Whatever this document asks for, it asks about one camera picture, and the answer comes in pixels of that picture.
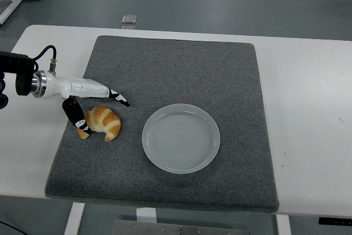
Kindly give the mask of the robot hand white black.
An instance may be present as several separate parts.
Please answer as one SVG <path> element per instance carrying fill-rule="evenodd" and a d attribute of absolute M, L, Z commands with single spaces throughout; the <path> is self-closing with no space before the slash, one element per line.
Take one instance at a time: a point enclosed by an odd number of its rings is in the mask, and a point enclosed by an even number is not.
<path fill-rule="evenodd" d="M 64 99 L 62 108 L 69 121 L 77 129 L 79 137 L 86 139 L 91 132 L 105 133 L 105 141 L 112 141 L 119 134 L 119 117 L 108 107 L 96 106 L 84 112 L 77 98 L 109 98 L 124 106 L 127 100 L 118 92 L 92 79 L 56 77 L 49 71 L 37 73 L 41 77 L 39 94 L 44 99 L 60 96 Z"/>

